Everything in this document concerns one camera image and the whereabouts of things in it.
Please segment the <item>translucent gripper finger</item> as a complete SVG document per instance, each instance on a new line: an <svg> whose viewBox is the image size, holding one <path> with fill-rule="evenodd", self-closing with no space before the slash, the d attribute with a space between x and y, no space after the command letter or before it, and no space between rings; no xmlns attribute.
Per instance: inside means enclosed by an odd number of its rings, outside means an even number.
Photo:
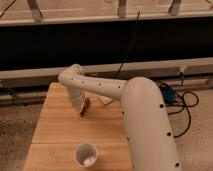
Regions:
<svg viewBox="0 0 213 171"><path fill-rule="evenodd" d="M85 103L85 99L86 98L84 97L83 100L79 103L79 114L80 114L80 116L81 116L81 111L82 111L84 103Z"/></svg>

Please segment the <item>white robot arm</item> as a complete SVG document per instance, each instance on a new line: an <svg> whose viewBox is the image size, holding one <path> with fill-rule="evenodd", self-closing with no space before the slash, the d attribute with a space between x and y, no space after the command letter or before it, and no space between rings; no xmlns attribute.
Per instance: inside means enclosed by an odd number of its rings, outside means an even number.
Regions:
<svg viewBox="0 0 213 171"><path fill-rule="evenodd" d="M78 64L63 70L58 81L67 88L78 112L82 111L84 91L120 101L134 171L182 171L165 103L155 82L146 77L88 77Z"/></svg>

